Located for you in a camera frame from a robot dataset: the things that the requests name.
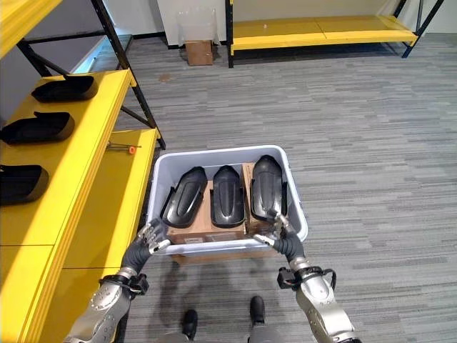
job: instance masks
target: metal shelf frame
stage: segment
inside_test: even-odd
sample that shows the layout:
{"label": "metal shelf frame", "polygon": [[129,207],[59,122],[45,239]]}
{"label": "metal shelf frame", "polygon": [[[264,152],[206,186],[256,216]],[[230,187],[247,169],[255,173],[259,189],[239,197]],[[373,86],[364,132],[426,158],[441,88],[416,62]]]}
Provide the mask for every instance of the metal shelf frame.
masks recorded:
{"label": "metal shelf frame", "polygon": [[[405,6],[405,3],[407,0],[400,0],[394,13],[393,16],[395,18],[398,18],[398,16],[401,13],[401,10]],[[430,13],[426,17],[425,21],[421,23],[422,19],[422,11],[423,11],[423,0],[419,0],[419,8],[418,8],[418,16],[417,16],[417,22],[416,22],[416,31],[414,34],[417,36],[417,40],[414,44],[406,44],[407,48],[405,52],[403,53],[402,58],[407,58],[411,51],[414,49],[414,47],[417,44],[417,41],[422,37],[423,33],[427,29],[428,25],[431,23],[432,19],[436,15],[436,12],[440,9],[441,5],[443,4],[444,0],[436,0],[436,3],[433,5],[432,9],[430,10]],[[226,36],[227,36],[227,56],[228,56],[228,67],[233,68],[233,54],[231,53],[232,51],[232,45],[233,45],[233,0],[225,0],[226,4]]]}
{"label": "metal shelf frame", "polygon": [[119,65],[122,69],[130,69],[131,73],[133,74],[136,86],[133,86],[132,89],[135,93],[135,97],[138,100],[138,103],[143,110],[144,115],[146,118],[138,115],[131,109],[128,109],[125,106],[121,107],[121,110],[128,114],[129,116],[135,118],[136,120],[140,121],[141,123],[151,127],[152,129],[157,129],[159,131],[160,137],[158,138],[159,145],[162,149],[166,148],[164,137],[160,132],[159,128],[157,127],[157,123],[152,115],[151,109],[149,108],[146,99],[144,98],[143,92],[141,87],[136,79],[134,70],[131,68],[129,63],[129,59],[127,59],[126,52],[124,51],[121,42],[117,36],[116,30],[114,29],[113,22],[106,10],[106,7],[102,0],[91,0],[92,6],[94,6],[95,12],[99,18],[101,26],[103,30],[98,31],[88,31],[88,32],[78,32],[75,34],[66,34],[66,35],[58,35],[58,36],[47,36],[47,37],[39,37],[35,39],[22,39],[18,42],[17,47],[22,51],[24,56],[29,60],[31,65],[35,68],[35,70],[41,76],[52,76],[49,69],[56,71],[59,74],[67,75],[70,74],[67,70],[62,69],[60,66],[57,66],[53,62],[45,59],[43,56],[37,54],[31,47],[32,44],[39,44],[39,43],[46,43],[50,41],[63,41],[67,39],[77,39],[77,38],[84,38],[84,37],[93,37],[93,36],[103,36],[106,35],[108,37],[111,46],[113,47],[114,52],[116,53],[116,57],[119,60]]}

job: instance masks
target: cardboard piece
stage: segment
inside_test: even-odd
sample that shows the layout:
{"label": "cardboard piece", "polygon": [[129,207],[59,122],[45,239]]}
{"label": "cardboard piece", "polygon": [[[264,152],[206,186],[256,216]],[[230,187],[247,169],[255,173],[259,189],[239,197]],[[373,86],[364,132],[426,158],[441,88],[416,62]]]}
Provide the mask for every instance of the cardboard piece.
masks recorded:
{"label": "cardboard piece", "polygon": [[186,264],[206,264],[210,262],[227,261],[230,259],[264,259],[277,257],[278,252],[265,249],[253,252],[226,252],[223,254],[205,254],[197,256],[171,255],[171,258],[181,266]]}
{"label": "cardboard piece", "polygon": [[212,181],[208,181],[204,191],[203,201],[196,218],[190,227],[186,229],[169,227],[167,235],[174,244],[220,242],[245,238],[244,222],[243,224],[230,229],[222,229],[213,225],[211,222],[210,189],[213,189]]}
{"label": "cardboard piece", "polygon": [[251,180],[255,163],[243,163],[241,168],[241,178],[245,191],[244,204],[246,206],[246,232],[252,237],[255,234],[269,234],[272,230],[272,224],[263,220],[258,220],[251,213]]}
{"label": "cardboard piece", "polygon": [[212,48],[212,41],[186,41],[187,62],[189,66],[212,65]]}

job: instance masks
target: white plastic bin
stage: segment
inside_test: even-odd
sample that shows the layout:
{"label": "white plastic bin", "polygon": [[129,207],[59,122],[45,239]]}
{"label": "white plastic bin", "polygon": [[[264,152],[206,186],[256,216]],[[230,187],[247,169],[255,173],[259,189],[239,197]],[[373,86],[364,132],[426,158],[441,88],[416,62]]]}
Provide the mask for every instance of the white plastic bin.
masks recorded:
{"label": "white plastic bin", "polygon": [[[301,209],[301,202],[288,165],[286,153],[276,145],[250,146],[245,148],[206,150],[165,154],[156,162],[154,179],[148,204],[148,222],[160,216],[170,187],[176,186],[182,174],[194,166],[202,166],[209,180],[225,164],[231,165],[241,173],[241,164],[256,162],[263,155],[271,155],[283,169],[283,179],[287,180],[288,218],[301,241],[308,234],[308,225]],[[255,239],[238,239],[225,242],[207,242],[198,244],[177,244],[161,251],[162,254],[182,254],[186,256],[217,254],[227,252],[247,252],[270,249]]]}

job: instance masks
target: black molded cover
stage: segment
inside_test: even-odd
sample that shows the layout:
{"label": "black molded cover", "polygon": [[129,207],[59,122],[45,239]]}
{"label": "black molded cover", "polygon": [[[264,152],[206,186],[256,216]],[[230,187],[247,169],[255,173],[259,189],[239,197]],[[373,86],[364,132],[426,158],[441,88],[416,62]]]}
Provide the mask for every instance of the black molded cover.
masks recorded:
{"label": "black molded cover", "polygon": [[48,172],[37,165],[0,165],[0,205],[37,200],[48,188]]}
{"label": "black molded cover", "polygon": [[8,144],[63,141],[74,129],[67,112],[34,112],[36,118],[20,119],[0,131],[0,139]]}
{"label": "black molded cover", "polygon": [[205,169],[201,166],[195,166],[186,172],[179,180],[178,186],[171,188],[162,209],[161,217],[165,224],[180,229],[189,227],[200,208],[207,184]]}
{"label": "black molded cover", "polygon": [[217,227],[237,227],[244,221],[244,191],[231,166],[221,167],[213,178],[211,221]]}
{"label": "black molded cover", "polygon": [[281,166],[269,155],[256,163],[251,182],[251,213],[259,220],[267,220],[268,211],[284,213],[286,204],[285,184]]}
{"label": "black molded cover", "polygon": [[31,95],[40,102],[78,101],[93,98],[98,90],[92,76],[65,75],[64,80],[36,87]]}

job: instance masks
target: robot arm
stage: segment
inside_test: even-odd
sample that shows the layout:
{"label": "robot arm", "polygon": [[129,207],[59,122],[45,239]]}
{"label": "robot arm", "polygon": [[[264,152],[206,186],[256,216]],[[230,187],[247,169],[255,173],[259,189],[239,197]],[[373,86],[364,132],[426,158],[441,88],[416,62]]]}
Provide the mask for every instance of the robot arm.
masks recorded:
{"label": "robot arm", "polygon": [[117,324],[128,312],[130,301],[146,293],[146,275],[139,274],[148,258],[170,245],[160,221],[143,227],[130,243],[115,275],[100,280],[100,288],[92,296],[86,311],[74,322],[64,343],[111,342]]}
{"label": "robot arm", "polygon": [[[335,300],[334,271],[312,267],[287,218],[276,213],[272,217],[283,227],[282,239],[274,240],[261,235],[254,235],[254,238],[286,256],[290,269],[279,269],[279,286],[296,290],[297,303],[308,318],[318,343],[361,343],[348,315]],[[331,283],[323,278],[328,272],[333,273]]]}

